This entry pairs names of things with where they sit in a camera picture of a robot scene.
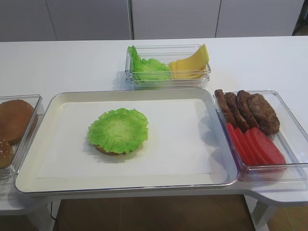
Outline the green lettuce leaves in container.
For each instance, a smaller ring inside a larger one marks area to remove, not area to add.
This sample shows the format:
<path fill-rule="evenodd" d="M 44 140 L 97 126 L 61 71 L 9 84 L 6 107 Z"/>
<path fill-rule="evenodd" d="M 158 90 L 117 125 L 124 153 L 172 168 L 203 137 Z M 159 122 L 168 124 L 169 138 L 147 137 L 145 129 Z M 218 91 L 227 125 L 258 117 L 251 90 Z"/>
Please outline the green lettuce leaves in container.
<path fill-rule="evenodd" d="M 157 59 L 141 58 L 135 46 L 128 47 L 131 57 L 131 71 L 136 80 L 169 80 L 169 67 Z"/>

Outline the yellow cheese slices stack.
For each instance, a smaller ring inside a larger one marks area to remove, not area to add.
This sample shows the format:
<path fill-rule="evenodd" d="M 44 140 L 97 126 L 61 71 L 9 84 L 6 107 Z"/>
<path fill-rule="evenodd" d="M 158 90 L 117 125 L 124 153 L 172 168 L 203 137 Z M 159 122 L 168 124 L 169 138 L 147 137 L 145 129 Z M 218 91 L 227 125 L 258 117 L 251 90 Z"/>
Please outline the yellow cheese slices stack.
<path fill-rule="evenodd" d="M 198 79 L 206 70 L 204 60 L 187 58 L 169 63 L 172 79 Z"/>

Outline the red tomato slice front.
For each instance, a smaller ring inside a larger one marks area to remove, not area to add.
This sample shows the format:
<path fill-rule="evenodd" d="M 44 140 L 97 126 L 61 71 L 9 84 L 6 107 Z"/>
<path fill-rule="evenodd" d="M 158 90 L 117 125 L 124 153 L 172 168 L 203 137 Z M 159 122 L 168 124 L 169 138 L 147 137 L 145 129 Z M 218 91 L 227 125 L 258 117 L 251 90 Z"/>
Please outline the red tomato slice front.
<path fill-rule="evenodd" d="M 273 143 L 273 141 L 265 135 L 260 129 L 252 128 L 246 132 L 251 138 L 256 150 L 267 161 L 268 165 L 285 165 L 287 164 L 283 154 Z"/>

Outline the red tomato slice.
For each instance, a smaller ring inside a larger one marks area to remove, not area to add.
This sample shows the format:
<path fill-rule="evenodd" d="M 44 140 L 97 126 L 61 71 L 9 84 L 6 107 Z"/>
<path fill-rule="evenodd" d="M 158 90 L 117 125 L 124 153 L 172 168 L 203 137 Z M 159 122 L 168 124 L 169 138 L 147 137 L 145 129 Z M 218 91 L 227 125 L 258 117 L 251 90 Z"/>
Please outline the red tomato slice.
<path fill-rule="evenodd" d="M 268 165 L 285 165 L 287 164 L 283 154 L 273 143 L 273 141 L 265 135 L 260 129 L 252 128 L 246 132 L 251 138 L 256 150 L 267 161 Z"/>
<path fill-rule="evenodd" d="M 240 154 L 242 161 L 246 166 L 257 166 L 258 162 L 255 159 L 252 151 L 250 150 L 242 131 L 240 130 L 240 128 L 236 128 L 234 131 L 236 138 L 238 139 L 238 143 L 242 149 Z"/>
<path fill-rule="evenodd" d="M 256 161 L 258 162 L 259 166 L 265 166 L 268 164 L 268 162 L 266 161 L 266 159 L 263 157 L 263 155 L 261 154 L 261 152 L 257 149 L 256 144 L 253 142 L 253 139 L 250 135 L 249 132 L 251 132 L 252 130 L 249 129 L 245 132 L 244 134 L 244 138 L 247 142 L 247 145 L 249 146 L 252 154 L 254 155 L 254 158 L 256 159 Z"/>
<path fill-rule="evenodd" d="M 228 129 L 230 137 L 231 137 L 231 139 L 232 139 L 232 141 L 234 143 L 234 146 L 235 146 L 238 154 L 240 155 L 242 149 L 241 149 L 241 146 L 238 143 L 238 139 L 236 138 L 235 131 L 234 131 L 235 128 L 233 127 L 233 125 L 231 123 L 227 123 L 227 129 Z"/>

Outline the brown meat patty leftmost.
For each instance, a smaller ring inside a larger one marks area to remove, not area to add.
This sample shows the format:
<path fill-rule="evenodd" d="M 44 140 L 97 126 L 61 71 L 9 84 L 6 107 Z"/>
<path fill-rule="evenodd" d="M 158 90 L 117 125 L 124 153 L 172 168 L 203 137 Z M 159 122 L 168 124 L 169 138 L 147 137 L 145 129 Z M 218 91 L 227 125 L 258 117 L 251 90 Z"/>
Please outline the brown meat patty leftmost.
<path fill-rule="evenodd" d="M 214 94 L 217 99 L 220 110 L 226 119 L 226 122 L 231 123 L 234 128 L 237 128 L 238 127 L 237 123 L 231 112 L 231 109 L 229 108 L 227 104 L 223 91 L 221 89 L 218 89 L 218 90 L 215 90 Z"/>

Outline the white paper tray liner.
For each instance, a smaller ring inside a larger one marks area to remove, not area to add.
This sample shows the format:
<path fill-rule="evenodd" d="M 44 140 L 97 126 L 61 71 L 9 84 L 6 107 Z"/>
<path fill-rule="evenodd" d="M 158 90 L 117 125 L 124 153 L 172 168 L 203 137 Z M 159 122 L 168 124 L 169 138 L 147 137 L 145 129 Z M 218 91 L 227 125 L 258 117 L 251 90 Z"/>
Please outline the white paper tray liner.
<path fill-rule="evenodd" d="M 148 140 L 136 151 L 109 156 L 88 141 L 88 128 L 104 112 L 136 109 L 148 119 Z M 208 174 L 203 135 L 205 104 L 199 99 L 65 103 L 39 178 Z"/>

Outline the brown meat patty front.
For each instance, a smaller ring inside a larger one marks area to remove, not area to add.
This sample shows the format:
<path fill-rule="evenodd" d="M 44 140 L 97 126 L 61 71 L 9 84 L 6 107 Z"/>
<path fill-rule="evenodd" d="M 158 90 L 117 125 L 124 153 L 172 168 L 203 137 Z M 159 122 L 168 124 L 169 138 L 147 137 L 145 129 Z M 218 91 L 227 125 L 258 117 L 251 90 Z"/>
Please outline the brown meat patty front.
<path fill-rule="evenodd" d="M 258 93 L 250 95 L 248 107 L 265 134 L 274 135 L 279 132 L 280 121 L 277 114 L 263 95 Z"/>

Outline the clear lettuce and cheese container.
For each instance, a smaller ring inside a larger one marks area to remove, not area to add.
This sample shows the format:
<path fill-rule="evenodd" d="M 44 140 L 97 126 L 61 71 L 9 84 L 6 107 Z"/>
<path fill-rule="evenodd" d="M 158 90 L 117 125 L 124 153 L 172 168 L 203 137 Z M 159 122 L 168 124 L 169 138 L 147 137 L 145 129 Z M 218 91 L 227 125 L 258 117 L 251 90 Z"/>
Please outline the clear lettuce and cheese container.
<path fill-rule="evenodd" d="M 170 62 L 191 58 L 191 56 L 201 47 L 199 44 L 190 45 L 157 45 L 157 46 L 135 46 L 138 54 L 144 59 L 157 59 L 169 67 Z M 134 90 L 158 89 L 158 88 L 205 88 L 209 81 L 211 68 L 206 64 L 204 75 L 198 79 L 172 79 L 171 71 L 169 80 L 136 80 L 134 72 L 131 71 L 131 57 L 127 48 L 126 57 L 126 82 Z"/>

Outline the bottom burger bun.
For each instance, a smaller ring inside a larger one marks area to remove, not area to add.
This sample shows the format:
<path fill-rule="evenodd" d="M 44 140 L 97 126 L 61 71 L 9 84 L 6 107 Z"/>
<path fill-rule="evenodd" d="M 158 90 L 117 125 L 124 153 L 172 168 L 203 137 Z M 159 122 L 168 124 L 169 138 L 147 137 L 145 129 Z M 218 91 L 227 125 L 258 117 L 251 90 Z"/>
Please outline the bottom burger bun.
<path fill-rule="evenodd" d="M 96 148 L 98 151 L 100 151 L 101 153 L 106 154 L 106 155 L 120 155 L 120 154 L 126 154 L 126 153 L 107 152 L 106 150 L 104 150 L 103 148 L 101 148 L 101 147 L 98 146 L 98 145 L 95 145 L 95 148 Z"/>

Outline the sesame seed bun top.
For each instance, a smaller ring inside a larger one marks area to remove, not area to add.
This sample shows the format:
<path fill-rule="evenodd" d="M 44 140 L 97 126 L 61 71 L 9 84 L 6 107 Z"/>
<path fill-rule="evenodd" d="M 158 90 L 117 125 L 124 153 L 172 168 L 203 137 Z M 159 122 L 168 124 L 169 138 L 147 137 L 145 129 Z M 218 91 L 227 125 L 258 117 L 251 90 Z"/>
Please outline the sesame seed bun top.
<path fill-rule="evenodd" d="M 7 168 L 12 162 L 13 148 L 6 140 L 0 140 L 0 168 Z"/>

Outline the white serving tray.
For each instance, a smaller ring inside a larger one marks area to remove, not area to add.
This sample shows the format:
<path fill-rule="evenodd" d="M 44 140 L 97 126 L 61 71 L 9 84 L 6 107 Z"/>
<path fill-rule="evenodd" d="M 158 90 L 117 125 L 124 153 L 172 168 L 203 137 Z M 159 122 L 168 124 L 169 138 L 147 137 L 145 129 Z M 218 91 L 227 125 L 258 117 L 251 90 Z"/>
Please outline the white serving tray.
<path fill-rule="evenodd" d="M 199 99 L 205 104 L 203 135 L 211 166 L 208 174 L 140 175 L 118 177 L 39 178 L 48 149 L 60 124 L 60 107 L 65 103 L 156 101 Z M 52 98 L 40 127 L 15 180 L 22 193 L 80 193 L 84 191 L 173 187 L 224 187 L 238 178 L 227 138 L 219 121 L 212 95 L 205 89 L 160 89 L 137 91 L 65 92 Z"/>

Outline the clear meat and tomato container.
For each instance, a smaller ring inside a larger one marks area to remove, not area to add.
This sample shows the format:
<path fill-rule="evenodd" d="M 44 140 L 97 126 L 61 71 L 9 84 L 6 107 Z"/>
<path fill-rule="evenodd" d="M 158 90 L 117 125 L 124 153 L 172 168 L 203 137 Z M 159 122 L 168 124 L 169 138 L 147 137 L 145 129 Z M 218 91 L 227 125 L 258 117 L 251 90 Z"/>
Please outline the clear meat and tomato container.
<path fill-rule="evenodd" d="M 239 170 L 241 181 L 306 181 L 308 178 L 308 135 L 289 110 L 279 94 L 271 90 L 246 91 L 252 94 L 261 94 L 275 110 L 280 121 L 280 130 L 277 134 L 267 135 L 283 154 L 287 164 L 246 166 L 238 154 L 227 129 L 227 122 L 218 105 L 214 94 L 214 104 L 217 115 L 225 132 L 231 153 Z"/>

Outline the green lettuce leaf on bun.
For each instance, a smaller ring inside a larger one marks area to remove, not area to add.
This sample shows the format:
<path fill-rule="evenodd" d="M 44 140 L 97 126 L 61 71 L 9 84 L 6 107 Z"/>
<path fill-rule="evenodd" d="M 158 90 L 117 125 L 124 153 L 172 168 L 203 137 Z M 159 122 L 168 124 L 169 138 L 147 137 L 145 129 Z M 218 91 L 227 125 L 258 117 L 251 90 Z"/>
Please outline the green lettuce leaf on bun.
<path fill-rule="evenodd" d="M 88 139 L 107 152 L 129 153 L 148 140 L 148 124 L 147 117 L 136 109 L 110 110 L 89 126 Z"/>

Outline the brown meat patty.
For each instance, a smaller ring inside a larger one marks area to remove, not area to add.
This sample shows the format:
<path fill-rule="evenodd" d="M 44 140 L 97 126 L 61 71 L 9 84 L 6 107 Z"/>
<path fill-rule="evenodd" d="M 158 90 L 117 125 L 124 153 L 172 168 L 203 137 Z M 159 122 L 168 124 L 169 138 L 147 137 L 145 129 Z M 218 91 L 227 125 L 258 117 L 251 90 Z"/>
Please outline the brown meat patty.
<path fill-rule="evenodd" d="M 238 109 L 237 96 L 232 92 L 227 92 L 225 93 L 225 99 L 234 116 L 237 126 L 242 131 L 242 133 L 245 133 L 249 129 L 249 125 Z"/>
<path fill-rule="evenodd" d="M 248 106 L 248 98 L 250 97 L 250 93 L 240 90 L 237 92 L 237 106 L 239 112 L 246 120 L 249 128 L 260 128 L 258 122 L 256 121 L 254 115 L 252 114 L 249 106 Z"/>
<path fill-rule="evenodd" d="M 250 95 L 248 107 L 265 134 L 274 135 L 279 132 L 280 121 L 277 114 L 263 95 L 258 93 Z"/>
<path fill-rule="evenodd" d="M 237 128 L 238 127 L 237 123 L 231 112 L 231 109 L 229 108 L 227 104 L 223 91 L 221 89 L 218 89 L 218 90 L 215 90 L 214 94 L 217 99 L 220 110 L 226 119 L 226 122 L 231 123 L 234 128 Z"/>

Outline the plain brown bun top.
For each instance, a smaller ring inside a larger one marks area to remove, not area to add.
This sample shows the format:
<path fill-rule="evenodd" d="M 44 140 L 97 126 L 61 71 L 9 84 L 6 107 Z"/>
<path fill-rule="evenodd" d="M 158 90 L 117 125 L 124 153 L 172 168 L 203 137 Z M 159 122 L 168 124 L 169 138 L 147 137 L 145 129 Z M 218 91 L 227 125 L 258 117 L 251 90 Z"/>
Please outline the plain brown bun top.
<path fill-rule="evenodd" d="M 31 104 L 24 100 L 10 100 L 0 104 L 0 139 L 10 145 L 19 143 L 29 125 L 32 115 L 35 115 L 29 133 L 32 133 L 38 122 Z"/>

